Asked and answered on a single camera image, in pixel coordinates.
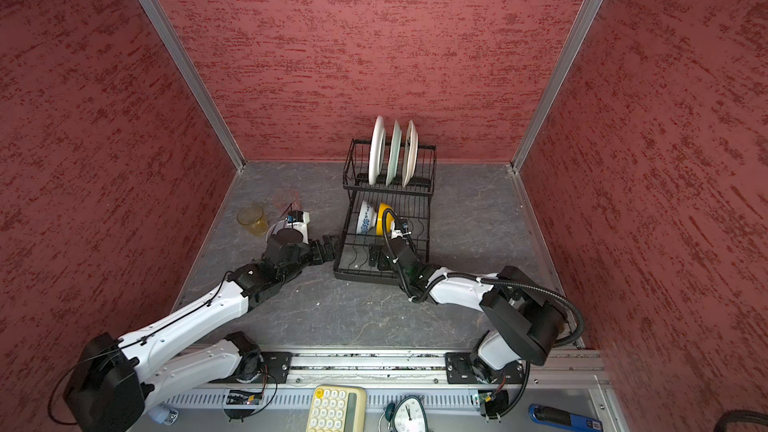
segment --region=gray tabletop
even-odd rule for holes
[[[436,181],[431,263],[478,274],[515,265],[552,287],[538,271],[506,167],[438,164]],[[211,290],[227,270],[261,256],[265,239],[246,232],[236,213],[261,202],[274,222],[282,211],[275,209],[272,196],[283,187],[300,194],[311,216],[311,238],[340,233],[349,206],[341,163],[250,162],[197,261],[181,305]],[[278,295],[201,342],[243,331],[262,347],[470,348],[490,328],[481,312],[452,304],[412,304],[395,286],[336,279],[328,262],[305,268]]]

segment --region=yellow calculator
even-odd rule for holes
[[[362,432],[367,399],[360,388],[319,386],[312,395],[306,432]]]

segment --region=blue utility knife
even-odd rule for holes
[[[572,430],[573,432],[595,432],[603,429],[603,423],[600,420],[571,414],[554,407],[531,404],[528,413],[531,415],[531,420],[536,424]]]

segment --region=black wire dish rack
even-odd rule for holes
[[[437,153],[435,146],[418,144],[416,168],[407,186],[402,185],[402,156],[405,140],[398,153],[397,174],[392,183],[386,185],[389,168],[390,141],[386,142],[384,163],[376,184],[368,181],[368,162],[371,150],[370,140],[353,139],[344,164],[343,185],[350,196],[344,228],[339,237],[339,249],[333,263],[336,278],[356,282],[397,285],[397,274],[390,269],[384,254],[384,237],[371,230],[367,234],[357,233],[362,201],[374,210],[381,204],[392,207],[395,214],[407,224],[418,256],[429,260],[429,208],[435,191],[435,169]]]

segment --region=red wall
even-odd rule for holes
[[[768,412],[766,74],[768,0],[605,0],[524,164],[633,430]]]
[[[160,0],[247,158],[343,158],[377,115],[509,160],[582,0]]]
[[[234,167],[136,0],[2,0],[0,36],[0,428],[66,430],[49,388],[170,310]]]

